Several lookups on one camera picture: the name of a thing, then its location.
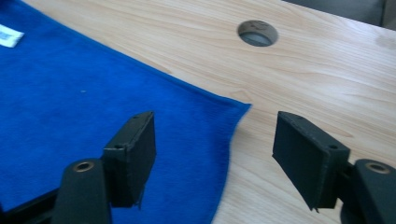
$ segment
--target wood grain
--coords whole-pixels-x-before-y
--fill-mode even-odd
[[[25,0],[53,19],[171,76],[252,103],[232,146],[214,223],[339,223],[310,212],[272,159],[276,114],[297,113],[352,149],[396,166],[396,32],[277,0]],[[252,47],[243,21],[279,39]]]

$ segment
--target blue fabric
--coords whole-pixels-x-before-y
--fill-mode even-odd
[[[157,160],[142,210],[114,223],[209,223],[229,146],[249,105],[217,96],[80,35],[15,0],[0,23],[25,33],[0,46],[0,203],[8,210],[59,187],[64,168],[99,158],[132,115],[155,112]]]

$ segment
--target wooden table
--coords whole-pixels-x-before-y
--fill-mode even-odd
[[[53,19],[171,76],[253,107],[232,146],[214,223],[339,223],[310,212],[272,158],[279,110],[310,119],[352,149],[396,166],[396,32],[278,0],[25,0]],[[243,21],[272,24],[253,47]]]

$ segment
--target white tag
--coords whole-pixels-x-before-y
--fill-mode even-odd
[[[14,31],[0,24],[0,45],[8,48],[14,48],[22,36],[23,33]]]

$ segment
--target wooden surface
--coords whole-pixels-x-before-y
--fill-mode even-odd
[[[339,223],[310,212],[272,158],[278,110],[396,166],[396,32],[278,0],[25,0],[53,19],[171,76],[253,107],[232,146],[214,223]],[[244,43],[243,21],[275,26],[271,47]]]

